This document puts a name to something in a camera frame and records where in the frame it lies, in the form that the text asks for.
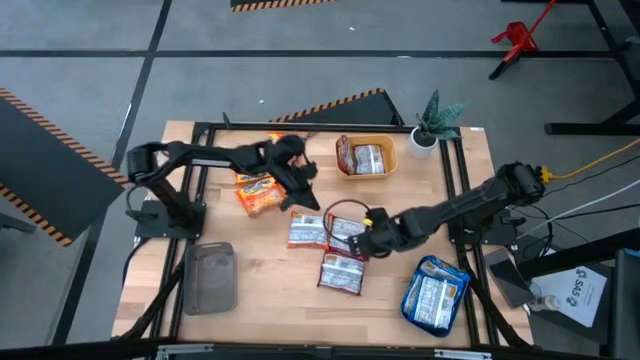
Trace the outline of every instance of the hazard striped tape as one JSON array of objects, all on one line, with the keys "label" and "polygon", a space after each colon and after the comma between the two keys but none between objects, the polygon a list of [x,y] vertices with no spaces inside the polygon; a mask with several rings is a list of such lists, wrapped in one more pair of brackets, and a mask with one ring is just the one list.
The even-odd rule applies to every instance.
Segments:
[{"label": "hazard striped tape", "polygon": [[355,101],[355,100],[360,100],[360,99],[365,98],[367,96],[371,96],[371,95],[375,95],[375,94],[382,94],[384,92],[385,91],[382,88],[377,88],[377,89],[361,92],[360,94],[347,96],[347,97],[339,99],[339,100],[334,100],[334,101],[332,101],[330,103],[314,106],[311,109],[306,109],[306,110],[298,111],[298,112],[295,112],[295,113],[292,113],[292,114],[287,114],[287,115],[284,115],[284,116],[280,116],[280,117],[277,117],[275,119],[271,119],[268,122],[280,123],[280,122],[291,121],[293,119],[297,119],[297,118],[303,117],[305,115],[309,115],[309,114],[313,114],[313,113],[316,113],[316,112],[319,112],[319,111],[324,111],[324,110],[327,110],[327,109],[331,109],[331,108],[334,108],[334,107],[336,107],[338,105],[346,104],[346,103],[349,103],[349,102]]},{"label": "hazard striped tape", "polygon": [[55,136],[60,142],[62,142],[69,149],[75,151],[78,155],[82,156],[87,162],[93,165],[95,168],[102,171],[105,175],[110,177],[113,181],[120,184],[122,187],[126,187],[129,184],[129,179],[112,168],[111,165],[104,162],[102,159],[89,151],[86,147],[72,138],[69,134],[62,131],[54,123],[47,120],[44,116],[40,115],[37,111],[31,108],[22,100],[18,99],[15,95],[9,92],[5,88],[0,88],[0,98],[5,99],[9,104],[13,105],[16,109],[22,111],[23,114],[28,116],[36,124],[42,126],[51,135]]},{"label": "hazard striped tape", "polygon": [[13,206],[18,208],[18,210],[22,211],[31,221],[33,221],[38,227],[40,227],[44,232],[49,234],[58,244],[62,246],[67,246],[71,244],[71,239],[65,234],[58,231],[55,226],[49,224],[47,220],[45,220],[40,214],[38,214],[34,209],[32,209],[27,203],[22,201],[14,192],[12,192],[8,187],[4,184],[0,183],[0,195],[2,195],[5,199],[9,200]]},{"label": "hazard striped tape", "polygon": [[322,4],[322,3],[336,2],[336,1],[337,0],[273,0],[273,1],[255,2],[253,4],[243,4],[243,5],[232,6],[231,11],[243,12],[243,11],[251,11],[251,10],[276,9],[276,8],[283,8],[283,7],[290,7],[290,6]]}]

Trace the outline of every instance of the white flower pot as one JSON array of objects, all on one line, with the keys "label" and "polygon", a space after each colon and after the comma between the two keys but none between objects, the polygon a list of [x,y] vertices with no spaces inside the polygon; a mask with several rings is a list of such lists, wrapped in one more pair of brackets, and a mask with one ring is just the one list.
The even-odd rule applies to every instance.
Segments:
[{"label": "white flower pot", "polygon": [[428,158],[433,149],[438,145],[438,140],[436,139],[433,145],[424,147],[413,139],[416,131],[418,131],[418,128],[413,129],[411,134],[409,134],[409,152],[418,159]]}]

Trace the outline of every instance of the wooden tabletop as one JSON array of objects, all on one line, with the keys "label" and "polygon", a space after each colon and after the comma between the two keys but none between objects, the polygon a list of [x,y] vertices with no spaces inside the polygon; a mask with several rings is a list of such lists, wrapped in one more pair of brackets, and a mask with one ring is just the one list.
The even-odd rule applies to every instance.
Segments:
[{"label": "wooden tabletop", "polygon": [[[189,142],[192,128],[192,122],[168,122],[163,141]],[[461,131],[471,186],[477,186],[493,176],[486,136],[482,129]],[[391,134],[398,155],[397,170],[386,179],[344,181],[338,178],[335,164],[335,141],[340,135],[319,133],[307,142],[307,155],[318,164],[313,190],[323,209],[337,200],[353,198],[371,207],[383,206],[391,215],[409,207],[446,200],[439,149],[430,158],[417,160],[407,153],[408,135]],[[266,138],[263,131],[217,131],[214,144],[234,147]],[[459,193],[453,146],[449,152]],[[169,180],[175,187],[179,187],[182,174],[182,170],[171,174]],[[197,172],[194,175],[192,186],[197,181]],[[411,325],[399,310],[408,282],[424,255],[436,255],[457,264],[446,226],[415,250],[393,253],[382,260],[371,259],[365,267],[361,296],[352,296],[316,286],[322,250],[287,248],[289,212],[271,209],[251,219],[238,202],[235,190],[230,170],[209,169],[204,198],[207,215],[198,243],[226,241],[233,245],[237,257],[237,306],[220,314],[183,314],[180,339],[362,346],[470,345],[464,309],[458,312],[454,328],[445,338],[433,337]],[[293,210],[314,213],[300,207]],[[357,205],[338,206],[332,212],[353,220],[362,219],[364,214]],[[157,293],[167,244],[167,239],[152,239],[131,261],[114,335],[128,330]],[[526,313],[510,309],[493,279],[490,276],[489,279],[494,302],[520,336],[531,342]],[[174,295],[167,301],[162,334],[168,332]],[[477,299],[475,309],[481,339],[486,342],[484,313]]]}]

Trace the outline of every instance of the gray plastic container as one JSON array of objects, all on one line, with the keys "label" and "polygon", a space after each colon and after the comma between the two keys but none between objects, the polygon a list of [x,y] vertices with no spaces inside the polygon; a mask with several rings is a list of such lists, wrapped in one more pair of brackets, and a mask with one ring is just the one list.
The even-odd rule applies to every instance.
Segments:
[{"label": "gray plastic container", "polygon": [[186,254],[184,304],[187,315],[229,311],[236,306],[236,255],[227,242],[192,246]]}]

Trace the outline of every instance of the gray floor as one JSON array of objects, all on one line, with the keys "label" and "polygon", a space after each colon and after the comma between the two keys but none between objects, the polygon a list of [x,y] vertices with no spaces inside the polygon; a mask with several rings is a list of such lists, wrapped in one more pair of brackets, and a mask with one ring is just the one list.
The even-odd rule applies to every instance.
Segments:
[{"label": "gray floor", "polygon": [[[0,49],[146,49],[161,4],[5,1]],[[498,0],[370,0],[366,5],[340,0],[232,14],[227,5],[175,0],[160,49],[495,50],[508,46],[489,42],[506,23],[531,24],[543,8]],[[616,37],[633,34],[618,4],[599,6]],[[586,6],[558,6],[535,38],[546,50],[606,49]],[[108,159],[141,63],[135,58],[0,58],[0,85]],[[435,88],[443,103],[469,101],[461,124],[486,128],[496,166],[520,160],[564,173],[631,140],[550,137],[542,129],[548,121],[600,121],[630,101],[631,89],[615,62],[524,59],[490,82],[486,77],[496,65],[496,60],[484,59],[156,59],[129,147],[158,140],[167,120],[219,121],[222,111],[235,121],[266,120],[375,87],[388,91],[410,123]],[[616,161],[635,154],[637,149]],[[558,213],[632,182],[639,170],[640,163],[613,170],[551,195],[540,206]],[[598,208],[638,201],[638,194],[630,191]],[[134,206],[141,200],[140,194],[134,196]],[[0,210],[11,211],[8,204],[0,205]],[[639,215],[627,210],[568,220],[566,225],[595,240],[638,226]],[[109,210],[70,341],[109,337],[133,229],[120,198]],[[560,246],[583,241],[557,232]],[[63,249],[42,234],[2,232],[0,237],[0,347],[43,344],[80,242]],[[590,341],[540,319],[531,322],[535,341],[544,348],[597,353]]]}]

